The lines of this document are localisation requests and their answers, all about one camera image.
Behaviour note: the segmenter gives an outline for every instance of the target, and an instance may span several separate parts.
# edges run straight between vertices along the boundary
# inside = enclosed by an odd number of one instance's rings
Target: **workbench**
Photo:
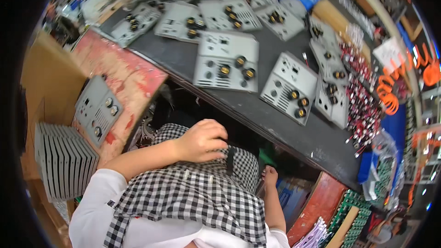
[[[111,36],[113,26],[127,15],[117,10],[99,31]],[[281,52],[289,51],[297,58],[306,52],[311,69],[318,72],[317,62],[309,47],[311,34],[303,30],[287,42],[278,39],[269,29],[250,32],[259,41],[258,93],[197,88],[192,85],[197,44],[179,42],[155,36],[148,31],[135,40],[126,50],[162,68],[179,85],[227,113],[269,141],[280,146],[294,157],[322,169],[351,189],[359,190],[357,173],[360,158],[356,149],[345,140],[351,136],[329,122],[316,109],[312,109],[305,127],[279,112],[259,98],[268,76]]]

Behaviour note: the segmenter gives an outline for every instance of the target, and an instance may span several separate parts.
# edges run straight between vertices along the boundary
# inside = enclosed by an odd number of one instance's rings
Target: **person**
[[[394,235],[402,235],[407,229],[407,218],[403,218],[400,222],[393,223],[398,211],[393,213],[388,219],[378,224],[368,235],[367,240],[372,242],[370,248],[374,248],[378,244],[383,244],[390,240]]]
[[[227,142],[215,120],[166,123],[151,146],[105,163],[72,216],[72,246],[289,248],[276,170],[265,167],[262,201],[256,157]]]

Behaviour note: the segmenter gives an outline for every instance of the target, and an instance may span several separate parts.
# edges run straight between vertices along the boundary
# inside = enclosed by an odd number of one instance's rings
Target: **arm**
[[[160,169],[178,161],[206,162],[225,157],[216,149],[227,148],[227,131],[215,120],[202,120],[187,130],[180,138],[164,141],[150,147],[126,152],[107,162],[102,168],[112,169],[124,176],[127,182],[143,172]]]
[[[265,222],[270,229],[279,229],[286,233],[286,222],[282,206],[277,193],[276,182],[278,174],[271,166],[265,167],[265,174],[262,175],[265,181]]]

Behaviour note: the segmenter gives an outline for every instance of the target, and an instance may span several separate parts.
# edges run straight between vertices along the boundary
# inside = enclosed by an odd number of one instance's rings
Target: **black and white checkered cloth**
[[[152,145],[179,138],[187,130],[178,124],[165,124]],[[263,201],[254,195],[259,179],[256,157],[236,148],[233,175],[226,172],[226,159],[217,159],[178,162],[135,176],[115,206],[104,246],[122,247],[130,219],[142,217],[197,221],[239,237],[250,247],[266,247]]]

